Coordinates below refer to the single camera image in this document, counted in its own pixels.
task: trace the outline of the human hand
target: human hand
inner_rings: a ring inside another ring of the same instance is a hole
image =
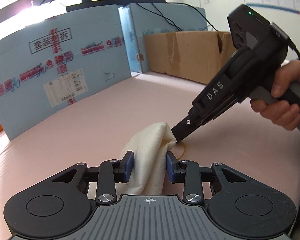
[[[294,60],[279,68],[275,73],[271,94],[274,98],[281,97],[289,88],[290,83],[300,83],[300,61]],[[300,123],[300,108],[297,104],[290,105],[288,101],[281,100],[267,105],[264,100],[251,100],[251,108],[260,113],[272,123],[284,127],[286,130],[294,130]]]

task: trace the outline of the camera lens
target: camera lens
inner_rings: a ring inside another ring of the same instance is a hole
[[[245,44],[244,39],[242,38],[242,36],[239,33],[235,32],[234,35],[240,43]]]
[[[239,31],[239,32],[243,32],[241,26],[239,24],[237,24],[236,22],[233,22],[233,26]]]

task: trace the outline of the white cloth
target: white cloth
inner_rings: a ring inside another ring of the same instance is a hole
[[[167,123],[154,123],[134,135],[121,152],[134,153],[134,169],[128,183],[117,183],[117,197],[160,195],[166,173],[166,153],[176,144]]]

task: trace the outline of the gray gripper base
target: gray gripper base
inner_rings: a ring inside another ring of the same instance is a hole
[[[218,229],[200,207],[177,196],[122,196],[100,206],[78,231],[58,240],[239,240]],[[275,240],[289,240],[286,235]],[[11,240],[23,240],[14,236]]]

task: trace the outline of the barcode sticker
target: barcode sticker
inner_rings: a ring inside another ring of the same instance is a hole
[[[70,72],[43,85],[51,107],[88,91],[82,69]]]

